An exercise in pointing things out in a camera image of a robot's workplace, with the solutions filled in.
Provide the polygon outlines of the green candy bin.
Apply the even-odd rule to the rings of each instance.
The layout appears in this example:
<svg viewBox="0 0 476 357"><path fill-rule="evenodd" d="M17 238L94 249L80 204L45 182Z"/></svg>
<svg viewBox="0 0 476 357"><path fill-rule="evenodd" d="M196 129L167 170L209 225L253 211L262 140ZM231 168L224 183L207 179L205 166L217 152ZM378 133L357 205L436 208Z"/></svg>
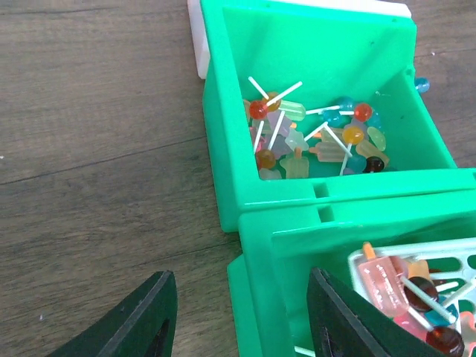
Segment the green candy bin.
<svg viewBox="0 0 476 357"><path fill-rule="evenodd" d="M454 163L414 88L417 27L393 12L278 1L204 1L210 65L203 111L222 229L251 211L475 191L475 171ZM289 99L318 108L348 96L379 113L390 171L341 176L311 158L307 179L263 181L244 102L300 88Z"/></svg>
<svg viewBox="0 0 476 357"><path fill-rule="evenodd" d="M306 290L312 268L350 283L347 259L374 247L475 235L475 204L458 196L274 208L239 218L242 254L228 267L241 356L293 356L311 347Z"/></svg>

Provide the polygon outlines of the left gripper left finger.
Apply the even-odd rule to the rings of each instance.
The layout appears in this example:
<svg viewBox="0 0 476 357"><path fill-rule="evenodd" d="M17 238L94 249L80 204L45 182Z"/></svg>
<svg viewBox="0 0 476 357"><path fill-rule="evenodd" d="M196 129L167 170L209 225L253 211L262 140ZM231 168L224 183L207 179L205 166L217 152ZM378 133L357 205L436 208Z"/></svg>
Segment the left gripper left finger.
<svg viewBox="0 0 476 357"><path fill-rule="evenodd" d="M171 356L178 295L171 271L157 271L100 320L51 356Z"/></svg>

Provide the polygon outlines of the light blue slotted scoop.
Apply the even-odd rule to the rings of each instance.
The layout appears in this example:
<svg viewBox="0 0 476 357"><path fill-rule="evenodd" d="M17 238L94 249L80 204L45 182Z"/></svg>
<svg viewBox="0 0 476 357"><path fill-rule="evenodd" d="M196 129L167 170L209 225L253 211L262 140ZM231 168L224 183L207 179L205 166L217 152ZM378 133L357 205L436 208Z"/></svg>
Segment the light blue slotted scoop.
<svg viewBox="0 0 476 357"><path fill-rule="evenodd" d="M460 286L468 283L475 277L475 237L464 239L451 239L436 242L414 243L406 245L390 245L376 247L377 254L398 256L402 259L415 258L417 260L427 260L430 266L439 269L440 272L430 273L434 280L458 281ZM361 250L354 251L348 257L350 276L353 288L363 298L370 301L364 285L358 274L358 264L364 261ZM475 314L468 312L472 317L463 318L464 301L472 305L475 312L475 289L471 290L465 297L461 297L454 305L459 309L459 318L455 324L456 329L461 332L464 327L463 322L475 322Z"/></svg>

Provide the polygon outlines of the white candy bin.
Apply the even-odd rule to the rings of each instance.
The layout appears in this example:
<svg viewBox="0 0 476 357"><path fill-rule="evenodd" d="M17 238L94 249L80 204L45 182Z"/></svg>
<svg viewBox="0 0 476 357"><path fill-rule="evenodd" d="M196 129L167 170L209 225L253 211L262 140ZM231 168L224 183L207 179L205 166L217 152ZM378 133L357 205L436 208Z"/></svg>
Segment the white candy bin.
<svg viewBox="0 0 476 357"><path fill-rule="evenodd" d="M411 18L412 14L406 4L389 1L355 1L355 0L288 0L286 3L300 4L308 7L322 7L334 10L348 10L361 13L377 13L389 16ZM210 62L210 50L205 31L205 22L199 0L187 1L190 29L193 40L193 50L196 69L200 79L205 80Z"/></svg>

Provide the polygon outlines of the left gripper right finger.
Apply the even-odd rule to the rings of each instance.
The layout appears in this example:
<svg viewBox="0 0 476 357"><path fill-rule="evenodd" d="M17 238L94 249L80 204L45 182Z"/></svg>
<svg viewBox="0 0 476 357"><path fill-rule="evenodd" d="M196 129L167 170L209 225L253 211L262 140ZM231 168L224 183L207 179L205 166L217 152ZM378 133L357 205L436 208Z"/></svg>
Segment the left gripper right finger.
<svg viewBox="0 0 476 357"><path fill-rule="evenodd" d="M313 268L306 293L316 356L441 356L328 271Z"/></svg>

